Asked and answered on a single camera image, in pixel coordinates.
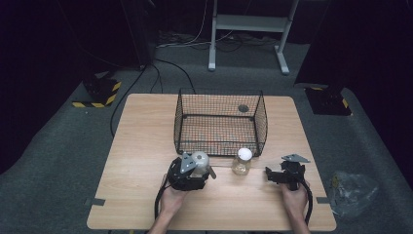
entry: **white metal stand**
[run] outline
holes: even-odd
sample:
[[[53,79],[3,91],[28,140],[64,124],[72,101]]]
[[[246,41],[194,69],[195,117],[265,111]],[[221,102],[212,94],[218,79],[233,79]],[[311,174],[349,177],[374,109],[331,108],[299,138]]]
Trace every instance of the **white metal stand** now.
[[[212,15],[212,33],[209,46],[209,64],[208,70],[215,70],[215,40],[216,30],[246,30],[246,31],[268,31],[282,32],[282,39],[278,46],[275,46],[277,58],[279,59],[282,74],[288,75],[289,70],[283,56],[283,48],[288,36],[289,29],[294,19],[295,10],[297,9],[299,0],[292,0],[292,6],[289,15],[286,18],[270,18],[270,17],[254,17],[254,16],[234,16],[234,15],[218,15],[217,0],[214,0],[213,15]]]

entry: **cable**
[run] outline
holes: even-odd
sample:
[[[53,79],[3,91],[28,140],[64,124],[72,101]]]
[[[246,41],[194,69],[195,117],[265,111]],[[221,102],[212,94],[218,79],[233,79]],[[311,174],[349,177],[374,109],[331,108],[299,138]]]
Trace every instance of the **cable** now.
[[[67,15],[66,15],[66,13],[64,12],[63,7],[61,6],[59,0],[56,0],[56,1],[57,1],[57,4],[58,4],[58,7],[60,8],[61,13],[63,14],[64,20],[66,21],[67,25],[69,26],[70,32],[73,34],[73,37],[75,38],[76,46],[77,46],[81,51],[83,51],[83,52],[84,52],[85,54],[87,54],[88,56],[90,56],[90,57],[92,57],[92,58],[94,58],[94,59],[103,61],[103,62],[105,62],[105,63],[107,63],[107,64],[109,64],[109,65],[117,66],[117,67],[121,67],[121,68],[125,68],[125,69],[136,70],[136,68],[134,68],[134,67],[122,66],[122,65],[113,63],[113,62],[111,62],[111,61],[105,60],[105,59],[103,59],[103,58],[100,58],[100,57],[98,57],[98,56],[95,56],[94,54],[92,54],[91,52],[89,52],[89,51],[87,51],[85,48],[83,48],[82,45],[81,45],[80,42],[79,42],[79,39],[78,39],[77,36],[76,36],[75,30],[73,29],[72,25],[70,24],[70,21],[69,21],[69,19],[67,18]]]
[[[244,44],[243,39],[242,39],[241,37],[239,37],[239,38],[240,38],[240,42],[241,42],[241,43],[240,43],[235,49],[232,49],[232,50],[229,50],[229,51],[222,50],[222,49],[219,48],[219,47],[216,47],[216,49],[219,50],[219,51],[221,51],[221,52],[226,52],[226,53],[235,52],[236,50],[238,50],[239,48],[241,48],[241,47],[243,46],[243,44]]]
[[[159,214],[159,202],[161,201],[162,195],[164,194],[165,189],[169,188],[169,186],[167,187],[167,182],[168,182],[168,178],[166,177],[164,183],[162,184],[155,198],[155,207],[154,207],[155,219],[158,217],[158,214]]]
[[[197,50],[197,51],[206,51],[206,50],[209,50],[209,47],[210,47],[210,46],[206,46],[204,48],[197,48],[195,46],[199,46],[199,45],[191,45],[191,48],[194,49],[194,50]]]
[[[243,42],[245,46],[251,46],[251,47],[271,45],[271,44],[276,44],[279,42],[279,40],[272,39],[270,37],[267,37],[267,39],[264,40],[264,39],[258,39],[249,34],[235,34],[234,36],[235,37],[231,38],[231,40],[224,40],[222,42],[226,44],[236,44],[238,42]]]
[[[156,67],[154,64],[151,64],[151,65],[157,70],[157,72],[158,72],[158,77],[156,78],[155,83],[152,85],[152,88],[151,88],[151,91],[149,92],[149,94],[152,94],[152,90],[154,89],[156,83],[158,83],[158,80],[159,80],[159,83],[161,84],[161,94],[163,94],[163,93],[164,93],[164,87],[163,87],[163,85],[162,85],[161,73],[159,72],[158,67]]]
[[[169,33],[169,32],[161,32],[160,33],[160,45],[163,44],[181,44],[181,43],[186,43],[188,41],[193,40],[195,37],[192,35],[187,35],[187,34],[180,34],[180,33]]]
[[[170,62],[170,61],[166,61],[166,60],[162,60],[162,59],[158,59],[158,58],[155,58],[155,60],[158,60],[158,61],[161,61],[161,62],[165,62],[165,63],[174,65],[174,66],[176,66],[177,68],[179,68],[181,71],[183,71],[183,72],[185,73],[186,77],[188,77],[188,81],[189,81],[189,83],[191,84],[191,88],[192,88],[193,90],[195,90],[194,84],[192,84],[191,77],[189,77],[188,72],[186,72],[182,67],[180,67],[180,66],[178,66],[178,65],[176,65],[175,63]]]
[[[130,85],[130,87],[127,89],[127,91],[122,95],[121,99],[119,100],[118,104],[115,106],[115,109],[113,110],[112,116],[110,117],[110,133],[114,137],[115,134],[113,132],[113,117],[115,116],[116,110],[118,109],[119,105],[121,104],[122,100],[125,98],[125,96],[128,94],[128,92],[131,90],[131,88],[136,84],[136,82],[139,80],[139,78],[143,75],[143,73],[146,70],[146,65],[143,67],[142,71],[140,74],[136,77],[136,79],[133,81],[133,83]]]
[[[203,29],[204,29],[204,24],[205,24],[205,21],[206,21],[206,15],[207,15],[207,0],[206,0],[205,7],[204,7],[203,22],[202,22],[202,24],[201,24],[201,29],[200,29],[200,31],[198,32],[198,35],[197,35],[194,39],[192,39],[191,41],[182,43],[183,45],[188,45],[188,44],[191,44],[191,43],[197,41],[197,39],[200,37],[200,35],[201,35],[201,33],[202,33]],[[157,46],[156,48],[175,47],[175,46],[182,46],[182,45],[180,45],[180,44],[175,44],[175,43],[171,43],[171,44],[159,45],[159,46]]]
[[[199,43],[193,43],[193,44],[176,44],[174,46],[168,46],[168,47],[192,47],[192,46],[198,46],[198,45],[204,45],[204,44],[210,44],[210,42],[199,42]]]
[[[246,5],[245,11],[244,11],[244,16],[246,15],[246,13],[247,13],[248,10],[249,10],[249,7],[251,6],[251,1],[252,1],[252,0],[249,0],[249,1],[248,1],[248,5]],[[218,40],[215,40],[215,42],[220,41],[220,40],[223,40],[224,38],[226,38],[227,36],[229,36],[233,31],[234,31],[234,30],[231,30],[230,32],[227,33],[227,35],[219,38]]]
[[[311,216],[311,213],[312,213],[312,211],[313,211],[313,192],[311,191],[311,189],[310,189],[310,187],[309,187],[309,185],[307,185],[307,182],[306,182],[306,180],[304,179],[304,177],[301,175],[301,176],[299,176],[299,175],[297,175],[297,174],[295,174],[295,173],[290,173],[295,179],[297,179],[303,186],[304,186],[304,188],[306,189],[306,191],[307,191],[307,198],[308,198],[308,201],[309,201],[309,208],[308,208],[308,210],[307,210],[307,214],[306,214],[306,217],[305,217],[305,221],[306,221],[306,223],[307,223],[307,225],[309,224],[309,221],[310,221],[310,216]]]

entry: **black wire basket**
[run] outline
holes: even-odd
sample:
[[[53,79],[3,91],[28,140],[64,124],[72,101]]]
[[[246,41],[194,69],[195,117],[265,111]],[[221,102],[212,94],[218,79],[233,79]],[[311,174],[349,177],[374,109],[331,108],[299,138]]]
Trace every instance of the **black wire basket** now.
[[[248,148],[260,156],[267,139],[262,91],[181,89],[175,113],[176,152],[235,156]]]

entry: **plastic bag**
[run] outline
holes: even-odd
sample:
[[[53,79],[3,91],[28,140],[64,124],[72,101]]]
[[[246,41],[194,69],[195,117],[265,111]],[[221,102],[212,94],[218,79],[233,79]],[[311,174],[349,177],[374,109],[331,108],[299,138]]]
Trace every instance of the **plastic bag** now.
[[[331,209],[343,219],[353,219],[373,202],[378,190],[378,183],[367,175],[336,172],[328,194]]]

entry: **human hand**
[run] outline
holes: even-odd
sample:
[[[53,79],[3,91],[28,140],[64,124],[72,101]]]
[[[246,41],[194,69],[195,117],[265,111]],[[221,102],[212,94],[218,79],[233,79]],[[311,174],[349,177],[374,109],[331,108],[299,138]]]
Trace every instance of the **human hand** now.
[[[189,191],[179,191],[167,183],[167,188],[161,197],[161,214],[174,216],[182,207],[183,201]]]
[[[166,184],[166,189],[161,197],[161,212],[156,218],[148,234],[165,234],[168,226],[175,214],[182,207],[183,201],[188,194],[188,191],[175,190],[169,183]]]
[[[280,188],[282,189],[284,207],[294,233],[310,233],[304,218],[304,210],[308,202],[306,188],[302,184],[299,184],[297,190],[291,191],[285,183],[281,183]]]

